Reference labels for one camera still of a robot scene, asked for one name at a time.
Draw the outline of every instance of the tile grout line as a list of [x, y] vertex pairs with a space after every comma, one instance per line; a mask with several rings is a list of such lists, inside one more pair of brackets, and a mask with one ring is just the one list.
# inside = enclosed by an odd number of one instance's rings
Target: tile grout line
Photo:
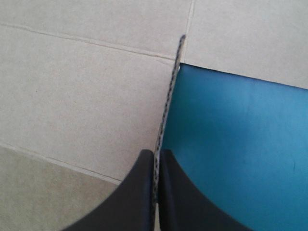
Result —
[[194, 14], [194, 8], [195, 8], [196, 0], [192, 0], [191, 6], [189, 9], [188, 17], [187, 17], [187, 24], [186, 24], [186, 42], [184, 44], [183, 48], [183, 62], [185, 63], [185, 58], [186, 58], [186, 51], [187, 51], [187, 46], [188, 46], [188, 40], [189, 40], [189, 31], [192, 25], [192, 18]]
[[20, 29], [23, 31], [35, 33], [35, 34], [41, 34], [41, 35], [46, 35], [46, 36], [51, 36], [51, 37], [56, 37], [60, 39], [67, 39], [67, 40], [72, 40], [72, 41], [78, 41], [78, 42], [84, 42], [90, 45], [96, 45], [96, 46], [101, 46], [101, 47], [106, 47], [110, 49], [115, 49], [118, 51], [125, 51], [129, 53], [134, 53], [138, 55], [145, 55], [149, 57], [154, 57], [154, 58], [162, 58], [162, 59], [167, 59], [167, 60], [174, 60], [174, 58], [171, 55], [164, 55], [152, 51], [147, 51], [147, 50], [142, 50], [134, 47], [129, 47], [125, 45], [120, 45], [120, 44], [114, 44], [102, 40], [97, 40], [93, 38], [85, 38], [85, 37], [79, 37], [79, 36], [71, 36], [68, 34], [64, 33], [52, 33], [52, 32], [46, 32], [46, 31], [41, 31], [41, 30], [35, 30], [29, 26], [22, 26], [22, 25], [15, 25], [7, 22], [0, 21], [0, 26], [5, 26], [9, 28], [15, 28], [15, 29]]
[[54, 164], [54, 165], [65, 167], [65, 168], [68, 168], [70, 170], [80, 172], [80, 173], [83, 173], [83, 174], [86, 174], [86, 175], [89, 175], [89, 176], [92, 176], [92, 177], [96, 177], [96, 178], [99, 178], [101, 180], [104, 180], [104, 181], [107, 181], [107, 182], [110, 182], [110, 183], [113, 183], [113, 184], [116, 184], [116, 185], [119, 185], [122, 182], [119, 179], [109, 177], [107, 175], [86, 169], [84, 167], [75, 166], [75, 165], [69, 164], [65, 161], [57, 160], [57, 159], [52, 158], [52, 157], [44, 157], [37, 152], [31, 151], [31, 150], [28, 150], [28, 149], [25, 149], [25, 148], [22, 148], [22, 147], [12, 146], [11, 144], [6, 143], [4, 141], [0, 141], [0, 147], [16, 151], [19, 154], [22, 154], [22, 155], [24, 155], [25, 157], [28, 157], [28, 158], [33, 158], [35, 160], [45, 161], [45, 162], [48, 162], [48, 163], [51, 163], [51, 164]]

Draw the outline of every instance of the teal plastic surface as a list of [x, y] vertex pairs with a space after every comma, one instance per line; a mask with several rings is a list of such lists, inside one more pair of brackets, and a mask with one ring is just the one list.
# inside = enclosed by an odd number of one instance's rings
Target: teal plastic surface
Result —
[[308, 230], [308, 90], [182, 64], [163, 148], [247, 227]]

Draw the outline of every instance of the floor tile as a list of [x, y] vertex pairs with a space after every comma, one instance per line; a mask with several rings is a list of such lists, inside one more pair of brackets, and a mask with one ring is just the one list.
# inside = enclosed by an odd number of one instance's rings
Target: floor tile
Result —
[[0, 21], [173, 58], [191, 0], [0, 0]]
[[57, 231], [103, 201], [116, 185], [0, 147], [0, 230]]
[[308, 2], [197, 0], [188, 64], [308, 88]]
[[153, 149], [173, 62], [1, 26], [0, 141], [122, 180]]

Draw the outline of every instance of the beige floor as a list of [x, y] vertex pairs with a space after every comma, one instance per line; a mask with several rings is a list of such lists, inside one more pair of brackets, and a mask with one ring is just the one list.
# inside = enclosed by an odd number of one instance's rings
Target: beige floor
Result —
[[185, 63], [308, 88], [307, 15], [303, 0], [0, 0], [1, 230], [57, 230], [62, 194], [74, 220], [154, 148], [181, 34]]
[[55, 231], [81, 218], [116, 185], [0, 148], [0, 230]]

